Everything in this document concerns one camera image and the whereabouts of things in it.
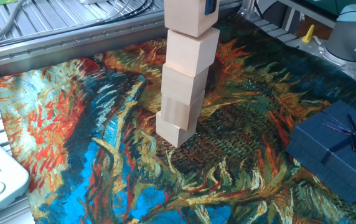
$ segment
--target swirling brushstroke pattern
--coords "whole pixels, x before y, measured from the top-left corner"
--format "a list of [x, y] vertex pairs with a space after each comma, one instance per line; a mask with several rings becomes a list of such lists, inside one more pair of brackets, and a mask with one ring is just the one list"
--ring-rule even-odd
[[0, 77], [15, 159], [37, 223], [356, 223], [285, 154], [295, 125], [356, 82], [240, 17], [219, 22], [197, 132], [155, 133], [166, 40]]

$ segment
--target wooden cube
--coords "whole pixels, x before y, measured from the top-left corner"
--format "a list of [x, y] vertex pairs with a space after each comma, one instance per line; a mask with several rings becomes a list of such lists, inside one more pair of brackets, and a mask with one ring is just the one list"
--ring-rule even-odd
[[206, 0], [164, 0], [165, 26], [198, 37], [218, 20], [220, 1], [216, 10], [205, 15]]
[[165, 63], [162, 71], [161, 93], [185, 105], [192, 105], [204, 91], [207, 75], [208, 67], [197, 75], [190, 75]]
[[161, 112], [156, 113], [156, 133], [171, 143], [175, 147], [179, 147], [192, 137], [196, 132], [196, 123], [191, 125], [187, 131], [182, 128], [168, 123], [161, 118]]
[[204, 91], [190, 106], [162, 95], [161, 118], [187, 131], [189, 127], [197, 123], [197, 118], [202, 113], [203, 100]]
[[209, 28], [200, 37], [168, 31], [166, 63], [197, 75], [214, 63], [220, 31]]

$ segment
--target gift box lid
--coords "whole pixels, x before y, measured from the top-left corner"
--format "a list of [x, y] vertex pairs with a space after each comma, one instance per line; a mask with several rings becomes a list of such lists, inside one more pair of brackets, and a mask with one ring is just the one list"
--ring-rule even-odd
[[[352, 129], [347, 117], [349, 114], [356, 126], [356, 109], [342, 101], [329, 106], [324, 112]], [[318, 113], [297, 125], [290, 138], [356, 189], [356, 152], [349, 135], [328, 127], [324, 122], [333, 123], [327, 116]], [[328, 157], [329, 150], [336, 151]]]

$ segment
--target black cable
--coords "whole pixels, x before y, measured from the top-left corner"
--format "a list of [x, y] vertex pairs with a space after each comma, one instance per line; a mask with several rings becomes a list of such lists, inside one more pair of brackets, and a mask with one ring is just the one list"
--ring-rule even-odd
[[335, 2], [335, 11], [336, 11], [336, 15], [340, 15], [340, 12], [339, 12], [339, 5], [337, 4], [337, 0], [334, 0]]
[[261, 19], [264, 19], [264, 15], [262, 14], [260, 7], [258, 7], [257, 0], [254, 1], [254, 6], [257, 9], [258, 13], [260, 14]]

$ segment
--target gray cable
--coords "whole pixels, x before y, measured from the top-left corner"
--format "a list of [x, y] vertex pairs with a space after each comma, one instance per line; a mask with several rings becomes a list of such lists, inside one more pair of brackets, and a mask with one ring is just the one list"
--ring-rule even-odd
[[[9, 29], [11, 28], [11, 26], [12, 26], [13, 23], [14, 23], [16, 14], [19, 12], [19, 9], [21, 8], [21, 6], [23, 5], [23, 3], [24, 3], [25, 1], [26, 1], [26, 0], [19, 0], [19, 1], [17, 2], [16, 7], [14, 8], [14, 10], [13, 10], [11, 16], [9, 16], [9, 20], [8, 20], [8, 22], [7, 22], [7, 25], [6, 25], [4, 28], [2, 28], [2, 29], [0, 30], [0, 38], [1, 38], [3, 35], [5, 35], [5, 34], [9, 31]], [[113, 15], [111, 18], [107, 18], [106, 20], [105, 20], [105, 19], [102, 19], [102, 20], [100, 20], [100, 21], [92, 22], [92, 23], [85, 24], [85, 25], [79, 26], [79, 27], [77, 27], [77, 26], [74, 26], [74, 27], [66, 27], [66, 28], [54, 30], [54, 32], [51, 31], [51, 32], [43, 33], [43, 34], [28, 35], [28, 36], [19, 38], [19, 39], [17, 39], [17, 40], [16, 40], [16, 39], [5, 40], [5, 41], [0, 42], [0, 44], [12, 44], [12, 43], [15, 42], [15, 41], [30, 40], [30, 39], [32, 39], [34, 36], [35, 36], [36, 39], [38, 39], [38, 38], [42, 38], [42, 37], [47, 37], [47, 36], [49, 36], [49, 35], [61, 34], [61, 33], [63, 33], [63, 32], [71, 32], [71, 31], [75, 31], [75, 30], [77, 30], [77, 29], [82, 29], [82, 28], [86, 28], [86, 27], [95, 26], [95, 25], [101, 24], [102, 22], [111, 20], [112, 18], [114, 18], [115, 16], [117, 16], [118, 14], [120, 14], [121, 12], [123, 12], [123, 10], [128, 6], [128, 4], [129, 4], [130, 1], [131, 1], [131, 0], [128, 0], [127, 3], [125, 4], [125, 6], [124, 6], [121, 10], [119, 10], [115, 15]]]
[[3, 37], [9, 30], [11, 30], [12, 25], [14, 24], [15, 17], [19, 10], [21, 9], [21, 6], [26, 0], [18, 0], [16, 3], [16, 6], [14, 10], [12, 11], [11, 15], [9, 15], [9, 20], [6, 23], [5, 27], [0, 30], [0, 38]]

